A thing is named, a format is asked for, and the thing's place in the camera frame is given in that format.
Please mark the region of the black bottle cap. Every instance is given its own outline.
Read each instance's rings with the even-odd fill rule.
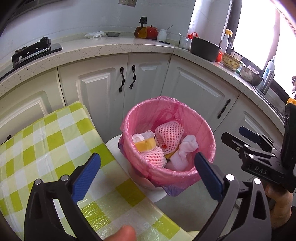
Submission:
[[[147,18],[146,17],[141,17],[140,23],[147,24]]]

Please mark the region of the speckled countertop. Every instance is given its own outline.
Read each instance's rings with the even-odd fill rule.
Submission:
[[[135,39],[132,37],[80,39],[62,42],[61,46],[63,48],[62,51],[32,61],[4,78],[0,82],[0,97],[21,82],[37,74],[73,61],[109,54],[169,53],[196,63],[233,85],[250,98],[271,119],[279,131],[284,134],[284,123],[265,100],[254,92],[250,84],[241,79],[238,74],[225,69],[222,64],[209,62],[184,49],[162,44],[154,40]]]

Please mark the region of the human hand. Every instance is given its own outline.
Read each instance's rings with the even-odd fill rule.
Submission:
[[[279,228],[289,220],[292,214],[293,195],[287,190],[278,190],[270,184],[266,186],[265,193],[276,201],[274,208],[270,211],[271,228]]]
[[[132,226],[122,226],[117,233],[106,238],[105,241],[136,241],[136,231]]]

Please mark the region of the white wall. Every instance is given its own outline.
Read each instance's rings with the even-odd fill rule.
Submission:
[[[42,6],[11,22],[0,37],[0,59],[43,36],[57,39],[98,30],[134,32],[141,16],[147,25],[167,29],[168,38],[186,35],[195,0],[137,0],[136,7],[119,0],[64,0]]]
[[[232,0],[196,0],[188,33],[219,45]]]

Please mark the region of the white cabinet door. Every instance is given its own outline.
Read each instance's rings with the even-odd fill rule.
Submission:
[[[188,60],[172,56],[161,95],[187,104],[215,131],[239,93],[217,75]],[[226,104],[225,111],[219,116]]]
[[[21,83],[0,98],[0,144],[64,106],[57,68]]]
[[[104,142],[119,135],[123,120],[123,101],[128,55],[92,58],[58,68],[66,105],[84,104]]]
[[[124,94],[124,117],[136,104],[161,94],[169,60],[170,54],[129,55]]]
[[[260,149],[239,133],[239,128],[244,126],[249,130],[265,134],[279,145],[283,142],[283,136],[272,121],[244,94],[241,94],[235,102],[228,115],[225,117],[221,125],[214,132],[216,141],[216,156],[214,163],[217,164],[224,174],[231,173],[240,181],[247,181],[253,175],[241,169],[242,161],[238,157],[238,153],[222,143],[221,136],[224,132],[232,135],[248,143],[251,147]]]

